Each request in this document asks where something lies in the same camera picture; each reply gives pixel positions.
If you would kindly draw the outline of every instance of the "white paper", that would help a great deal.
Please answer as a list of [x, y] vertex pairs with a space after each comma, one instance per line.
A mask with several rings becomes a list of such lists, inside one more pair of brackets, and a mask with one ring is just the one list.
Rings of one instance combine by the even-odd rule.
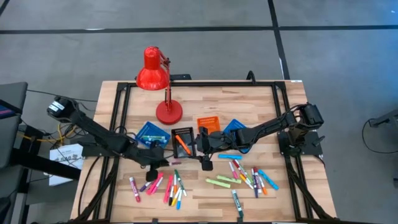
[[[69, 165], [80, 170], [83, 168], [83, 158], [81, 157], [83, 146], [79, 144], [72, 144], [59, 147], [58, 150], [50, 150], [50, 160]], [[71, 179], [54, 175], [49, 178], [49, 186], [55, 186], [69, 181], [71, 181]]]

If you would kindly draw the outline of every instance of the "orange basket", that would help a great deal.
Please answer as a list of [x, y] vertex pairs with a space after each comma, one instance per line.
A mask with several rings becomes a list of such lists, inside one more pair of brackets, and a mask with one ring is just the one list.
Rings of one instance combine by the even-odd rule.
[[198, 130], [199, 127], [205, 127], [208, 129], [208, 134], [213, 131], [221, 131], [220, 122], [218, 122], [217, 116], [207, 117], [207, 118], [198, 118]]

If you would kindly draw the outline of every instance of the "wooden tabletop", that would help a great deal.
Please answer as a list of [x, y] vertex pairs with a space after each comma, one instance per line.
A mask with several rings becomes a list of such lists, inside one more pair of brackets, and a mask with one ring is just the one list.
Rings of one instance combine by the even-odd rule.
[[[96, 108], [94, 120], [109, 128], [111, 113], [116, 94], [117, 81], [103, 82]], [[287, 95], [291, 106], [306, 103], [302, 82], [286, 81]], [[155, 109], [162, 99], [164, 91], [145, 91], [133, 88], [130, 95], [127, 112], [126, 128], [129, 132], [137, 133], [146, 121], [150, 121], [170, 132], [173, 128], [193, 127], [197, 133], [197, 118], [218, 116], [221, 130], [232, 119], [237, 119], [248, 127], [253, 127], [276, 116], [272, 91], [267, 86], [257, 87], [173, 87], [172, 98], [181, 103], [183, 118], [175, 125], [166, 126], [157, 121]], [[303, 168], [309, 191], [317, 202], [331, 216], [335, 216], [335, 208], [331, 198], [328, 179], [323, 164], [313, 156], [302, 156]], [[71, 218], [77, 217], [78, 199], [88, 169], [94, 158], [84, 161], [79, 185], [73, 204]], [[250, 153], [243, 155], [242, 165], [246, 170], [257, 166], [262, 169], [279, 187], [274, 190], [266, 184], [267, 195], [261, 194], [254, 198], [254, 192], [245, 183], [232, 184], [231, 189], [225, 189], [205, 182], [207, 177], [216, 179], [218, 174], [232, 176], [226, 159], [212, 158], [214, 170], [202, 171], [197, 160], [182, 159], [182, 164], [173, 167], [161, 167], [165, 179], [172, 175], [176, 168], [187, 190], [187, 197], [182, 197], [180, 210], [163, 203], [167, 180], [160, 185], [155, 195], [141, 194], [141, 203], [137, 203], [131, 190], [129, 177], [134, 177], [137, 187], [145, 183], [146, 170], [139, 164], [127, 159], [121, 159], [113, 202], [112, 222], [151, 222], [158, 218], [160, 222], [235, 222], [238, 216], [231, 189], [236, 189], [243, 207], [244, 221], [294, 221], [292, 200], [285, 168], [284, 158], [279, 154], [276, 134], [258, 140]], [[94, 166], [83, 193], [82, 209], [88, 205], [98, 188], [102, 159]], [[299, 189], [298, 199], [301, 214], [305, 216], [302, 194]], [[105, 192], [100, 218], [104, 217], [105, 203], [108, 193]]]

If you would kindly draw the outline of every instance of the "lamp shade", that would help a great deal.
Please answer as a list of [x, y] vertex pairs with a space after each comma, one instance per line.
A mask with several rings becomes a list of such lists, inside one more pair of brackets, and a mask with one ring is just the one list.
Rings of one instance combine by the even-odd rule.
[[144, 51], [144, 68], [138, 73], [137, 86], [145, 90], [161, 90], [169, 85], [169, 75], [160, 66], [160, 50], [147, 47]]

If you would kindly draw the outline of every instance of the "concrete floor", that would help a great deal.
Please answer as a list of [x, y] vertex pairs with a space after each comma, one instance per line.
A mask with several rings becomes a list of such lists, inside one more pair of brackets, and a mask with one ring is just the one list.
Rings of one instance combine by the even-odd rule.
[[[274, 2], [280, 26], [398, 24], [395, 1]], [[0, 17], [0, 30], [271, 25], [264, 0], [10, 0]], [[319, 132], [326, 136], [322, 146], [338, 216], [396, 223], [398, 189], [392, 178], [398, 172], [398, 155], [366, 150], [361, 129], [367, 119], [398, 108], [398, 30], [301, 30], [282, 31], [281, 36], [291, 79], [303, 80], [308, 100], [318, 105], [325, 119]], [[270, 30], [3, 34], [0, 83], [27, 81], [33, 90], [96, 99], [103, 80], [136, 76], [148, 45], [159, 46], [171, 58], [172, 73], [190, 73], [196, 80], [241, 79], [248, 70], [257, 79], [282, 79]], [[45, 113], [51, 99], [29, 93], [23, 119], [53, 131], [56, 122]], [[95, 108], [94, 103], [85, 104]], [[367, 129], [365, 134], [376, 150], [397, 148], [396, 130], [389, 126]], [[40, 153], [48, 152], [44, 147]], [[46, 184], [32, 184], [28, 201], [46, 203], [31, 206], [29, 221], [66, 221], [76, 183], [51, 190], [44, 188]]]

